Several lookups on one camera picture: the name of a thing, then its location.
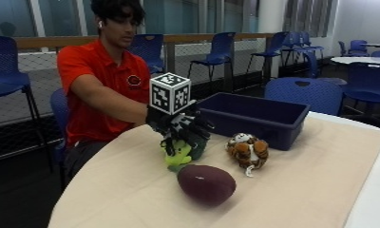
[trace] man's arm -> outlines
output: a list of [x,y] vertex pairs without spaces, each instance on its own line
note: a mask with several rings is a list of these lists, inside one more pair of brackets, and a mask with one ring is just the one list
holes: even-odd
[[70,86],[77,96],[95,109],[125,122],[145,124],[147,104],[139,103],[103,86],[90,74],[80,76]]

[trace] brown plush toy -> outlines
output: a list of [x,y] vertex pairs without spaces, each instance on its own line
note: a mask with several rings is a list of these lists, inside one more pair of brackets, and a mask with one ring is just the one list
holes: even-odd
[[269,144],[254,135],[239,133],[226,145],[229,154],[239,161],[246,169],[246,175],[254,177],[253,169],[261,169],[269,158]]

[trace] red polo shirt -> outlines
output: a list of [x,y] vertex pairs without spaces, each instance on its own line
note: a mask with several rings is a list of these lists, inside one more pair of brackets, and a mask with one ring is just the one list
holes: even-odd
[[119,121],[91,108],[70,90],[70,86],[80,76],[91,74],[118,93],[149,104],[151,75],[146,62],[125,51],[118,66],[101,40],[97,40],[83,46],[64,48],[58,56],[58,68],[70,108],[68,145],[78,141],[111,141],[133,128],[133,123]]

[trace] toy ball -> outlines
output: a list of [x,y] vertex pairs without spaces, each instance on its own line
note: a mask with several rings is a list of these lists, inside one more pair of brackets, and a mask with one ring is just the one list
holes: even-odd
[[209,206],[219,206],[237,191],[235,179],[217,167],[189,164],[177,173],[186,194]]

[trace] robotic hand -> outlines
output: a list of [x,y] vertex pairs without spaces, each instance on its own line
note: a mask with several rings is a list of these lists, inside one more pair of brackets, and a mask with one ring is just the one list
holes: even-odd
[[169,156],[175,155],[174,141],[183,140],[191,148],[198,147],[191,135],[198,135],[206,141],[211,138],[210,130],[215,129],[215,125],[206,120],[193,101],[189,108],[175,115],[169,115],[153,106],[149,106],[149,115],[146,122],[157,132],[165,136],[162,144],[166,146]]

